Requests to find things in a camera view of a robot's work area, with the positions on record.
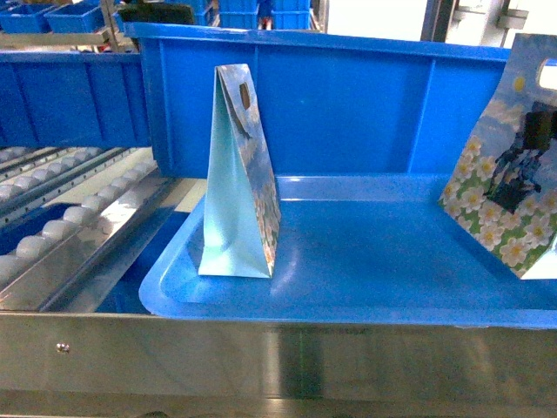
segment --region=daisy pattern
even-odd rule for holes
[[[550,190],[541,199],[541,210],[544,213],[557,213],[557,191]]]
[[[472,177],[472,159],[472,155],[470,154],[463,154],[460,157],[459,162],[456,164],[456,168],[454,169],[454,175],[457,179],[468,180]]]
[[[464,216],[459,216],[456,221],[459,223],[460,226],[462,226],[464,229],[466,229],[467,231],[470,231],[470,228],[472,227],[472,221],[470,219],[466,219]]]
[[[462,212],[462,205],[457,199],[451,200],[446,203],[445,211],[451,215],[451,217],[456,219],[456,217]]]
[[[484,188],[481,186],[471,187],[462,193],[461,202],[464,206],[466,213],[471,213],[480,209],[482,203],[485,201]]]
[[[508,230],[514,229],[522,223],[520,215],[516,213],[507,212],[501,217],[501,224]]]
[[[538,209],[538,202],[534,196],[529,196],[519,206],[520,216],[533,216]]]
[[[503,211],[499,205],[486,200],[478,211],[480,217],[480,225],[491,225],[499,222]]]
[[[515,267],[526,259],[529,246],[524,239],[509,238],[507,243],[500,248],[501,259],[509,267]]]
[[[450,181],[445,186],[445,189],[443,189],[443,194],[442,194],[444,205],[447,205],[449,202],[456,200],[456,192],[460,189],[461,186],[462,186],[461,183],[454,180]]]
[[[475,234],[474,237],[489,251],[493,251],[500,244],[503,232],[505,230],[501,226],[482,225],[480,233]]]
[[[464,152],[468,154],[472,154],[474,157],[477,157],[480,155],[480,150],[481,150],[481,141],[478,137],[473,135],[468,141],[468,143],[466,144]]]
[[[534,216],[529,225],[524,228],[525,240],[532,247],[548,246],[554,231],[549,225],[549,216]]]
[[[481,181],[487,181],[493,176],[495,171],[495,158],[494,157],[482,157],[476,168],[476,174],[481,179]]]

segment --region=metal shelf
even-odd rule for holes
[[[109,39],[108,28],[96,33],[0,33],[0,46],[104,45]]]

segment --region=screw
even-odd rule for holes
[[[66,344],[65,342],[58,342],[56,344],[56,351],[60,354],[69,354],[70,353],[70,345]]]

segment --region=blue plastic bin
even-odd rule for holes
[[[273,29],[309,29],[309,11],[274,11],[271,13]]]
[[[253,13],[258,8],[258,0],[219,0],[218,12]]]
[[[310,11],[312,0],[272,0],[274,11]]]
[[[150,145],[138,54],[5,51],[0,79],[1,146]]]
[[[44,16],[56,33],[90,33],[104,26],[101,8],[90,4],[67,4]]]
[[[50,4],[21,4],[0,11],[0,25],[6,33],[45,33],[50,26],[44,14],[53,10]]]
[[[236,29],[257,29],[258,28],[258,10],[250,13],[244,12],[221,12],[220,14],[221,28]]]
[[[193,178],[207,175],[216,65],[250,65],[277,174],[449,174],[509,54],[293,31],[127,27],[142,46],[158,165]]]

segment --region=floral gift bag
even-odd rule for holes
[[[199,274],[269,278],[280,210],[246,64],[217,67]]]
[[[539,85],[550,58],[557,58],[557,37],[516,37],[440,198],[522,279],[557,279],[557,91]]]

